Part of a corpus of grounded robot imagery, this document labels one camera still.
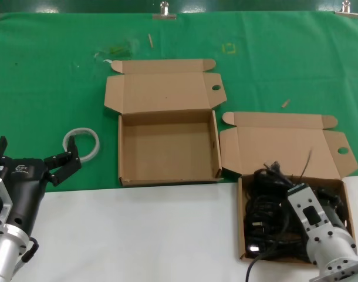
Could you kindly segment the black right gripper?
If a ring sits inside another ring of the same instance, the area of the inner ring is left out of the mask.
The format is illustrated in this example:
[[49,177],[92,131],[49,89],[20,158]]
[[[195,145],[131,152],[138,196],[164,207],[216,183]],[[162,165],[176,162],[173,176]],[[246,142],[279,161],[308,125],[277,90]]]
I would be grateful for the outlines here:
[[350,233],[348,214],[340,196],[329,190],[318,190],[317,197],[333,226]]

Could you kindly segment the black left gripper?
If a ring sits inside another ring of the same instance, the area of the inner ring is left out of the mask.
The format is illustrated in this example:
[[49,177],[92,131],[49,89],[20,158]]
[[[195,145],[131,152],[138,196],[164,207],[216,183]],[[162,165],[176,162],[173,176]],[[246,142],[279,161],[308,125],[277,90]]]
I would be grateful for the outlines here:
[[71,136],[68,151],[43,160],[33,158],[11,159],[4,155],[8,142],[0,137],[0,166],[6,166],[4,183],[12,200],[7,223],[23,230],[27,235],[32,230],[40,203],[51,182],[60,185],[82,168],[75,138]]

